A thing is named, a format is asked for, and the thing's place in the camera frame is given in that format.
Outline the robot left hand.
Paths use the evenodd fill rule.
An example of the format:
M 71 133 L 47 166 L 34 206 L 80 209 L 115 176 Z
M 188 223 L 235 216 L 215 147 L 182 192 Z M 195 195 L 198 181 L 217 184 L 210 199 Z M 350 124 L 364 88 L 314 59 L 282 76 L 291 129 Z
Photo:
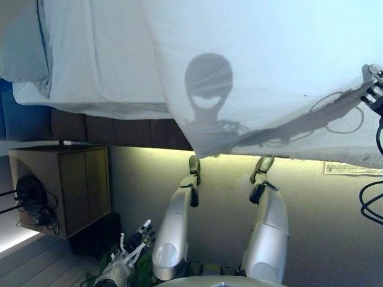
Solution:
M 114 259 L 122 264 L 133 268 L 138 259 L 144 254 L 155 241 L 155 231 L 151 225 L 151 219 L 146 220 L 128 239 L 127 247 L 124 245 L 125 234 L 120 234 L 120 245 Z

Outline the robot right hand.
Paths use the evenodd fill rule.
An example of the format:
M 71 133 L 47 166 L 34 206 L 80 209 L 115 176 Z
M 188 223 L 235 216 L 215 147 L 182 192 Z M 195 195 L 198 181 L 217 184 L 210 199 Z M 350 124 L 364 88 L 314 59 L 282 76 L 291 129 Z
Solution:
M 372 79 L 366 94 L 361 97 L 361 101 L 373 112 L 382 116 L 382 68 L 376 64 L 371 64 L 367 70 Z

